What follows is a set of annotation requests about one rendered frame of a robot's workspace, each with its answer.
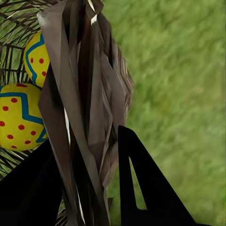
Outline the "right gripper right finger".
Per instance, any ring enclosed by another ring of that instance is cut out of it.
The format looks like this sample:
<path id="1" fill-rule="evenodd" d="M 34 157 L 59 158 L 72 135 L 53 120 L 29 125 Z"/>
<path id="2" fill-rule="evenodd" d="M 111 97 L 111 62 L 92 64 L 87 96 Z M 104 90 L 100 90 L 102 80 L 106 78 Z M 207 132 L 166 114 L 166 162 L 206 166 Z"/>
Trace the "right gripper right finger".
<path id="1" fill-rule="evenodd" d="M 118 132 L 121 226 L 198 226 L 136 133 Z M 137 208 L 129 157 L 147 210 Z"/>

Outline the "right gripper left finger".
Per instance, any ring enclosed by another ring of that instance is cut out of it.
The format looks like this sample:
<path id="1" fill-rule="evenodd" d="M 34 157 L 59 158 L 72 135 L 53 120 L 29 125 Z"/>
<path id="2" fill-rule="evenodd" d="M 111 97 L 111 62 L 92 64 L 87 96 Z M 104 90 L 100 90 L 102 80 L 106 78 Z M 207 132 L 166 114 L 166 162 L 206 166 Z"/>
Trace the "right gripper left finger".
<path id="1" fill-rule="evenodd" d="M 0 226 L 55 226 L 62 195 L 47 138 L 0 180 Z"/>

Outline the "easter egg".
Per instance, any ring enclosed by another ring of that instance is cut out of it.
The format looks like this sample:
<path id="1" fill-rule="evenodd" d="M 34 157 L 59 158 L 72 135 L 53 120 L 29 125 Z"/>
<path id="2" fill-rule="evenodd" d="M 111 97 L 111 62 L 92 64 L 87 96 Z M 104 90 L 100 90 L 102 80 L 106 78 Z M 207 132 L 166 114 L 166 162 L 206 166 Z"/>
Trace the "easter egg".
<path id="1" fill-rule="evenodd" d="M 0 87 L 0 147 L 33 150 L 48 138 L 38 107 L 42 88 L 14 83 Z"/>
<path id="2" fill-rule="evenodd" d="M 29 78 L 43 88 L 50 59 L 41 30 L 28 40 L 23 60 Z"/>

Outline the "wicker basket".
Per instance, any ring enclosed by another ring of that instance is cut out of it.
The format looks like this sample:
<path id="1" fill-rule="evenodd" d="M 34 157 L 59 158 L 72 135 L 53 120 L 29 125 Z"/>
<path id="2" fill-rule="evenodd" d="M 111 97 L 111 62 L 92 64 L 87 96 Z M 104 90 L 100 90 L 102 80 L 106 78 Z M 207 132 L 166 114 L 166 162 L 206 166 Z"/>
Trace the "wicker basket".
<path id="1" fill-rule="evenodd" d="M 111 23 L 101 12 L 104 4 L 100 0 L 9 1 L 0 3 L 0 9 L 25 4 L 9 11 L 14 12 L 11 15 L 5 15 L 9 9 L 0 12 L 4 18 L 0 27 L 7 20 L 11 22 L 4 29 L 16 23 L 4 36 L 9 35 L 7 39 L 0 41 L 0 60 L 7 46 L 0 68 L 0 87 L 2 74 L 3 85 L 9 84 L 10 72 L 13 76 L 16 72 L 17 83 L 22 73 L 21 83 L 34 84 L 23 57 L 29 37 L 40 30 L 50 59 L 38 107 L 61 176 L 63 207 L 57 219 L 62 216 L 60 222 L 67 216 L 65 226 L 111 226 L 113 198 L 107 198 L 106 192 L 119 164 L 118 126 L 125 127 L 133 106 L 134 81 L 122 50 L 112 38 Z M 24 9 L 38 11 L 12 17 Z M 20 18 L 26 19 L 20 22 Z M 38 29 L 33 29 L 38 25 Z M 20 26 L 23 28 L 13 36 L 25 32 L 7 44 Z M 11 69 L 14 48 L 22 51 L 17 70 Z M 16 152 L 2 147 L 0 152 L 18 164 L 31 154 L 30 150 Z M 8 161 L 18 165 L 0 154 L 0 163 L 13 170 Z M 0 180 L 3 178 L 0 173 Z"/>

